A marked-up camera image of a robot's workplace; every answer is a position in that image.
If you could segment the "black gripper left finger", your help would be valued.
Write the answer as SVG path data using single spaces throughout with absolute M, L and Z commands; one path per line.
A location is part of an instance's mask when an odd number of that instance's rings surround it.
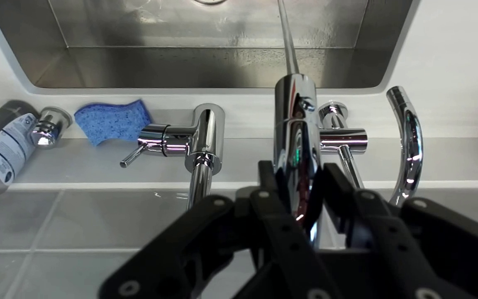
M 240 250 L 255 273 L 233 299 L 339 299 L 304 230 L 279 199 L 279 175 L 258 164 L 260 182 L 233 197 L 210 194 L 143 245 L 100 285 L 99 299 L 198 299 Z

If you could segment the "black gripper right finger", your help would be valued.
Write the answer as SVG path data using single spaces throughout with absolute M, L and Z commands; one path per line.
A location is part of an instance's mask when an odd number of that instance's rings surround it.
M 478 299 L 478 220 L 429 197 L 394 205 L 333 162 L 321 197 L 346 235 L 323 254 L 344 299 Z

